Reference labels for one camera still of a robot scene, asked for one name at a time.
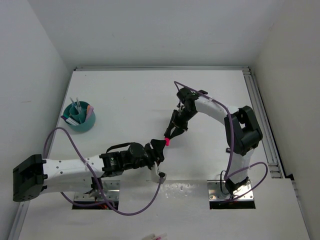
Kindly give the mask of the pink black highlighter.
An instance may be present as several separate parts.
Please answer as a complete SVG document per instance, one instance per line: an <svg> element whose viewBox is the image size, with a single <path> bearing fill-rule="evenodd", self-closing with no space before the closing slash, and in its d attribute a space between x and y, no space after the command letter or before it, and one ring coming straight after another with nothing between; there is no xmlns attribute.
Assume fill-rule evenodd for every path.
<svg viewBox="0 0 320 240"><path fill-rule="evenodd" d="M165 140L165 145L168 147L170 145L170 141L171 141L170 138L165 137L164 140Z"/></svg>

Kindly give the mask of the purple highlighter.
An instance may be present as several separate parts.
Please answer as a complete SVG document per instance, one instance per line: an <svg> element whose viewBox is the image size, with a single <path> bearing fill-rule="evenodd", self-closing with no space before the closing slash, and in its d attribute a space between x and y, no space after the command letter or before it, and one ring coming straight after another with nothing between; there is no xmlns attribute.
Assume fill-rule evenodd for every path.
<svg viewBox="0 0 320 240"><path fill-rule="evenodd" d="M86 114L86 118L85 118L86 121L90 118L90 116L92 115L93 111L94 111L94 107L92 105L90 105L89 112L88 112L88 114Z"/></svg>

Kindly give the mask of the orange grey highlighter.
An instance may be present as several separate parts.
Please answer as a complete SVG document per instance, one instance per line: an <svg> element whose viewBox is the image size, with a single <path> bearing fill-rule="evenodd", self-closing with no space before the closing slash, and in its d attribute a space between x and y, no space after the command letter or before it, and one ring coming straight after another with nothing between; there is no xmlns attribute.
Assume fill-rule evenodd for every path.
<svg viewBox="0 0 320 240"><path fill-rule="evenodd" d="M90 105L87 106L87 108L86 108L86 115L88 114L88 112L89 112L89 110L90 110L90 107L91 107Z"/></svg>

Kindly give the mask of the purple capped white marker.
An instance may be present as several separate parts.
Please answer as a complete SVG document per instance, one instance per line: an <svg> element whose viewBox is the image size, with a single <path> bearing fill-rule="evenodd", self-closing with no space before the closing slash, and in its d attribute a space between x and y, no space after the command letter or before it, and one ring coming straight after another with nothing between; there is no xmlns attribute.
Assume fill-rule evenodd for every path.
<svg viewBox="0 0 320 240"><path fill-rule="evenodd" d="M69 117L65 117L64 115L61 116L61 118L66 122L68 123L69 125L72 125L72 126L78 126L79 123L77 123L75 120L69 118Z"/></svg>

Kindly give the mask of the clear purple ballpoint pen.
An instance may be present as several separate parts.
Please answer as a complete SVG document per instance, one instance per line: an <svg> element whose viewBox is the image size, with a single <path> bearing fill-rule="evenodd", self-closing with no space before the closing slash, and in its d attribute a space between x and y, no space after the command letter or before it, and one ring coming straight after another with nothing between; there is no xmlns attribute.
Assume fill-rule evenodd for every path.
<svg viewBox="0 0 320 240"><path fill-rule="evenodd" d="M72 106L72 108L73 108L73 112L77 112L78 111L78 109L77 109L77 105L76 105L76 103L74 102L74 100L70 97L69 98L70 99L70 101L71 101L71 106Z"/></svg>

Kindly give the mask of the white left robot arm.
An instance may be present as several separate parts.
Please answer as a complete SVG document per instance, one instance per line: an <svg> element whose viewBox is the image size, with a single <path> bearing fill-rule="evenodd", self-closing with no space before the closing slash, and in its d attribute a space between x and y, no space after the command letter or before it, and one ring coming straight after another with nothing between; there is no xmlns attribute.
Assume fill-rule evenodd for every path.
<svg viewBox="0 0 320 240"><path fill-rule="evenodd" d="M106 153L85 160L52 160L34 154L13 171L13 201L25 202L46 193L83 192L98 189L95 179L117 177L124 171L147 167L157 170L165 159L166 140L152 139L118 144Z"/></svg>

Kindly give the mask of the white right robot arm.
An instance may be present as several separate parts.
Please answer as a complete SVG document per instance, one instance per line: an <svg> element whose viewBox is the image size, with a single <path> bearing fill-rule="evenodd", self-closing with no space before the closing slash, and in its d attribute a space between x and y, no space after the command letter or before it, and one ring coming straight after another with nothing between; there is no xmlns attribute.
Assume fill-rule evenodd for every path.
<svg viewBox="0 0 320 240"><path fill-rule="evenodd" d="M168 146L171 139L186 132L189 120L198 113L221 123L230 149L224 181L225 188L231 195L248 182L250 159L254 149L263 139L263 134L254 110L250 106L226 106L207 94L206 91L196 91L186 86L178 89L176 96L179 103L171 115L164 133L164 140Z"/></svg>

